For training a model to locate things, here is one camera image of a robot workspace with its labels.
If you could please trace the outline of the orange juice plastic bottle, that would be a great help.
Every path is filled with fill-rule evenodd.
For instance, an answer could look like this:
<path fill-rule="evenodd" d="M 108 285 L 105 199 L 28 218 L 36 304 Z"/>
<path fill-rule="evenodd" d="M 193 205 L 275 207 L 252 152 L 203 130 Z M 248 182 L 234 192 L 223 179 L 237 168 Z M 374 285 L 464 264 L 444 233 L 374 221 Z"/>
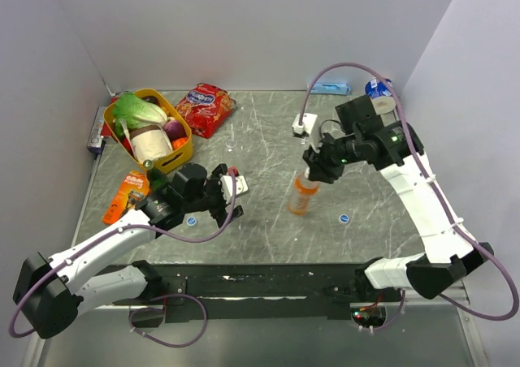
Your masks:
<path fill-rule="evenodd" d="M 288 200 L 288 210 L 295 215 L 304 215 L 310 200 L 319 191 L 320 182 L 310 180 L 310 169 L 306 168 L 294 181 L 292 194 Z"/>

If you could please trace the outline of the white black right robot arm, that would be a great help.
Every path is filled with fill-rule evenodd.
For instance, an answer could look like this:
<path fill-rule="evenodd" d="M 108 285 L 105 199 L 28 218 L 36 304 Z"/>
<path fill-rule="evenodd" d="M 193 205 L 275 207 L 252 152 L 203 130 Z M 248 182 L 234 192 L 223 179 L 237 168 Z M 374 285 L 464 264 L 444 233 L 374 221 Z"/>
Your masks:
<path fill-rule="evenodd" d="M 390 287 L 411 288 L 433 299 L 488 260 L 491 245 L 464 231 L 450 205 L 441 203 L 444 194 L 434 186 L 427 155 L 410 125 L 384 124 L 367 96 L 335 110 L 344 133 L 340 138 L 322 132 L 315 114 L 298 114 L 293 121 L 293 135 L 310 142 L 302 156 L 307 179 L 333 184 L 348 164 L 372 165 L 401 199 L 424 247 L 418 255 L 368 261 L 355 281 L 361 299 L 374 300 Z"/>

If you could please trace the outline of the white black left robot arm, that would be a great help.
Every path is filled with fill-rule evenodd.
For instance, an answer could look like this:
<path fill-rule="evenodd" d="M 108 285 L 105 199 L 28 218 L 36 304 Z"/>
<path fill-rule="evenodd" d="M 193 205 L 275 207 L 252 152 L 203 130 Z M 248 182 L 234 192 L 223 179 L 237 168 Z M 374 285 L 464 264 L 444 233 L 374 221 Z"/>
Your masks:
<path fill-rule="evenodd" d="M 183 165 L 171 178 L 144 163 L 149 193 L 117 222 L 83 243 L 50 257 L 35 253 L 23 262 L 13 301 L 31 331 L 49 339 L 68 328 L 82 313 L 112 301 L 156 301 L 161 280 L 148 264 L 134 264 L 113 274 L 101 274 L 126 252 L 157 239 L 172 236 L 172 228 L 186 214 L 209 212 L 219 236 L 243 214 L 236 199 L 249 191 L 236 168 L 218 165 L 212 172 L 195 163 Z"/>

